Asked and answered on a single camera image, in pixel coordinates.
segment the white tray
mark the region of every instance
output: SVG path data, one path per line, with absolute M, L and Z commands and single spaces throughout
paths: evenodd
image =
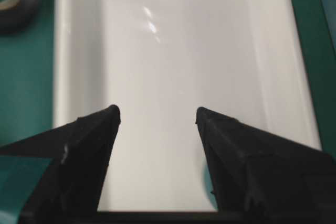
M 121 109 L 100 210 L 214 210 L 205 106 L 319 148 L 291 0 L 56 0 L 54 123 Z

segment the green table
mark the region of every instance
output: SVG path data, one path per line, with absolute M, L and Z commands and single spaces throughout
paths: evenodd
M 321 0 L 292 0 L 324 151 L 336 157 L 336 56 Z
M 52 126 L 54 0 L 27 29 L 0 37 L 0 145 Z

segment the white plastic tray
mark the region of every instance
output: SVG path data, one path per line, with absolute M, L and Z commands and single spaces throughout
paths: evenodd
M 121 109 L 100 210 L 214 210 L 205 106 L 320 147 L 290 0 L 56 0 L 54 122 Z

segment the tape roll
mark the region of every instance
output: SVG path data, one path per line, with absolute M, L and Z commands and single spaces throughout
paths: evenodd
M 0 1 L 0 34 L 23 28 L 36 14 L 39 0 Z

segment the black tape roll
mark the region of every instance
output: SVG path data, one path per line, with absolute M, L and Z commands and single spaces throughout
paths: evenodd
M 39 0 L 3 0 L 0 2 L 0 34 L 23 28 L 36 14 Z

